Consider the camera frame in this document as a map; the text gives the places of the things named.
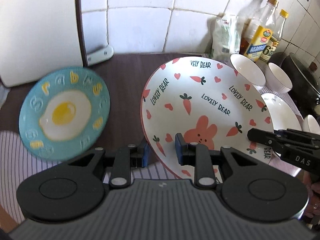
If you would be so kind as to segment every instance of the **yellow letter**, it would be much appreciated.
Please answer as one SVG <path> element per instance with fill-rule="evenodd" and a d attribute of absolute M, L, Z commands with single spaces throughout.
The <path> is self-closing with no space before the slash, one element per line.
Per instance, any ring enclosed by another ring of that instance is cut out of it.
<path fill-rule="evenodd" d="M 30 147 L 31 147 L 32 149 L 43 148 L 43 141 L 31 141 L 31 142 L 30 142 Z"/>
<path fill-rule="evenodd" d="M 44 84 L 41 86 L 43 93 L 48 96 L 49 95 L 49 88 L 50 88 L 50 83 L 49 82 L 44 82 Z"/>
<path fill-rule="evenodd" d="M 79 80 L 79 75 L 77 73 L 73 73 L 73 71 L 70 71 L 70 80 L 71 84 L 77 83 Z"/>
<path fill-rule="evenodd" d="M 93 129 L 98 130 L 103 123 L 103 118 L 99 117 L 92 125 Z"/>
<path fill-rule="evenodd" d="M 97 83 L 97 84 L 96 84 L 95 86 L 93 86 L 93 88 L 92 88 L 93 94 L 94 94 L 95 96 L 98 96 L 98 95 L 100 94 L 101 90 L 102 90 L 102 84 L 101 84 L 101 83 Z"/>

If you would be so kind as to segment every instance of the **teal plate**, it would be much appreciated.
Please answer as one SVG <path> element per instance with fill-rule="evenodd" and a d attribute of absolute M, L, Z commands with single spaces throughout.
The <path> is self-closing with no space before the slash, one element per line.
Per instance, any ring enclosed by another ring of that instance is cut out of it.
<path fill-rule="evenodd" d="M 20 111 L 20 136 L 35 156 L 68 160 L 94 144 L 109 111 L 110 94 L 101 77 L 87 68 L 61 69 L 28 93 Z"/>

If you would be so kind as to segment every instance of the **bunny design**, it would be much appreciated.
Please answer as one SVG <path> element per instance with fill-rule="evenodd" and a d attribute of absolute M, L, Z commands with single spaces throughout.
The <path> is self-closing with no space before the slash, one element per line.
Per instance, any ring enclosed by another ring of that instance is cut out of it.
<path fill-rule="evenodd" d="M 214 150 L 213 137 L 217 134 L 217 126 L 211 124 L 208 127 L 209 119 L 207 116 L 202 115 L 199 117 L 196 128 L 190 129 L 185 132 L 184 140 L 187 143 L 198 142 L 206 145 L 209 150 Z"/>

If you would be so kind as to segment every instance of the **dark table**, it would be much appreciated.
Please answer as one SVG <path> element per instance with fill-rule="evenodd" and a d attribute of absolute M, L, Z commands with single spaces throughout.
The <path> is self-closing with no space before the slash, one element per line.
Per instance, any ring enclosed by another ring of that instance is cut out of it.
<path fill-rule="evenodd" d="M 140 101 L 144 86 L 151 74 L 163 63 L 186 54 L 125 54 L 92 67 L 106 82 L 111 98 L 107 125 L 93 147 L 107 151 L 127 144 L 137 144 L 143 138 L 140 120 Z M 20 108 L 35 82 L 14 87 L 0 111 L 0 130 L 19 133 Z M 156 161 L 151 155 L 149 163 Z"/>

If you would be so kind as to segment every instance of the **black pot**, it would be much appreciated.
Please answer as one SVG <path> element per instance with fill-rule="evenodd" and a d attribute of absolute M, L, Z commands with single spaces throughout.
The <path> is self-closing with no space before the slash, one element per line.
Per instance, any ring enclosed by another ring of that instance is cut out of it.
<path fill-rule="evenodd" d="M 291 79 L 293 87 L 289 95 L 303 118 L 308 114 L 317 116 L 314 109 L 319 105 L 320 87 L 313 73 L 293 53 L 282 61 L 280 67 Z"/>

